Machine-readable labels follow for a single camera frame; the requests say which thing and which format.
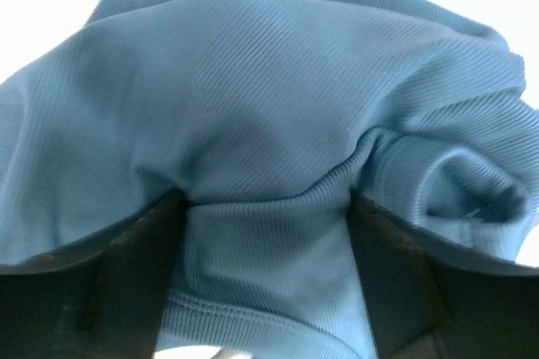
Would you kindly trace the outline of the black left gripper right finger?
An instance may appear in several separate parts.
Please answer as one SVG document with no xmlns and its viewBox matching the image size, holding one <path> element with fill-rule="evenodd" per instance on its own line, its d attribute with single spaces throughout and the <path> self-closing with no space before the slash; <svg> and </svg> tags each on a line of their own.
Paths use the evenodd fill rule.
<svg viewBox="0 0 539 359">
<path fill-rule="evenodd" d="M 538 356 L 538 270 L 446 242 L 355 195 L 350 240 L 381 358 Z"/>
</svg>

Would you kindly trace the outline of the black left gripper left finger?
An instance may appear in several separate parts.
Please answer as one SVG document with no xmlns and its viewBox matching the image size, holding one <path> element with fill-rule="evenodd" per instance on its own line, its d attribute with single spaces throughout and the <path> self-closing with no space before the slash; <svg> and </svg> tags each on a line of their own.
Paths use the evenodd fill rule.
<svg viewBox="0 0 539 359">
<path fill-rule="evenodd" d="M 184 233 L 173 190 L 135 216 L 1 267 L 3 358 L 151 358 Z"/>
</svg>

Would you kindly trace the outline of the teal blue tank top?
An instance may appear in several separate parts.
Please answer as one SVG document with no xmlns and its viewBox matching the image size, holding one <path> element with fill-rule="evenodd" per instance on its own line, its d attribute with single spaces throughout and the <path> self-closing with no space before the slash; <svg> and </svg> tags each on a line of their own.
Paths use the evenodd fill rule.
<svg viewBox="0 0 539 359">
<path fill-rule="evenodd" d="M 498 32 L 425 0 L 100 0 L 1 86 L 1 267 L 179 190 L 154 353 L 381 358 L 353 197 L 517 264 L 538 210 L 525 86 Z"/>
</svg>

